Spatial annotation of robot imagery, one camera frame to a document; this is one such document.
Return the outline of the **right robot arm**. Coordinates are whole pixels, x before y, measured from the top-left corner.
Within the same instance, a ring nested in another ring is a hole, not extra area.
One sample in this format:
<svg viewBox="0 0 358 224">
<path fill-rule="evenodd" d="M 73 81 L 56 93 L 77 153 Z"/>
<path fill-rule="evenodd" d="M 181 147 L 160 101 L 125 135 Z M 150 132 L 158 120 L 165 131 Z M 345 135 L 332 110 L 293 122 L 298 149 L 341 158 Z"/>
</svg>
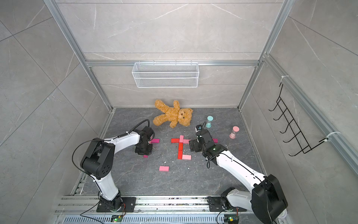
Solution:
<svg viewBox="0 0 358 224">
<path fill-rule="evenodd" d="M 288 214 L 288 202 L 279 180 L 273 175 L 264 175 L 237 159 L 225 146 L 215 143 L 210 132 L 203 125 L 197 125 L 196 139 L 190 140 L 191 151 L 201 152 L 210 164 L 217 165 L 239 180 L 247 189 L 234 187 L 221 194 L 221 211 L 245 209 L 252 211 L 264 224 L 272 224 L 277 218 Z"/>
</svg>

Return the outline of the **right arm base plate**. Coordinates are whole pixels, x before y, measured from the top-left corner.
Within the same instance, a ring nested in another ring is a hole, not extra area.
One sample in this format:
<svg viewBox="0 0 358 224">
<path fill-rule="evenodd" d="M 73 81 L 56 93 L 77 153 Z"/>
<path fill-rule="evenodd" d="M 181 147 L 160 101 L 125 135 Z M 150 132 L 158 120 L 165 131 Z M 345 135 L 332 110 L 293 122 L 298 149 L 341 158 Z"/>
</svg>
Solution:
<svg viewBox="0 0 358 224">
<path fill-rule="evenodd" d="M 207 197 L 210 212 L 232 211 L 232 206 L 226 197 Z"/>
</svg>

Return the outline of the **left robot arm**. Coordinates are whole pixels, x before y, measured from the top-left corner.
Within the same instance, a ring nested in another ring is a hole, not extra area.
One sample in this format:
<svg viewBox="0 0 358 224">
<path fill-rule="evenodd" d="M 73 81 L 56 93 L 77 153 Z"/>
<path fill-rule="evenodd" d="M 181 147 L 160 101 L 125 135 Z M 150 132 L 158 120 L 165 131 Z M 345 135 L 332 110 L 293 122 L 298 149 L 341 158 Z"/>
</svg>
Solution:
<svg viewBox="0 0 358 224">
<path fill-rule="evenodd" d="M 152 128 L 145 126 L 142 130 L 133 129 L 114 138 L 95 138 L 90 141 L 80 167 L 96 184 L 100 193 L 100 204 L 110 211 L 117 212 L 124 207 L 121 193 L 111 175 L 115 154 L 135 146 L 135 153 L 138 155 L 150 155 L 153 150 L 150 141 L 154 136 Z"/>
</svg>

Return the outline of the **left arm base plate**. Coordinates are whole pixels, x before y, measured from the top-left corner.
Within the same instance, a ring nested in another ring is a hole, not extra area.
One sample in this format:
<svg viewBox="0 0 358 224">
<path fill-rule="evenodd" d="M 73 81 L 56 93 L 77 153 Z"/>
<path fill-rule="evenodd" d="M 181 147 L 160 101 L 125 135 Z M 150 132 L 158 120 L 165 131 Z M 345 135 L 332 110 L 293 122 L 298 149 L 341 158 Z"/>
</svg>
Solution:
<svg viewBox="0 0 358 224">
<path fill-rule="evenodd" d="M 119 197 L 112 201 L 100 199 L 96 212 L 134 212 L 136 197 Z"/>
</svg>

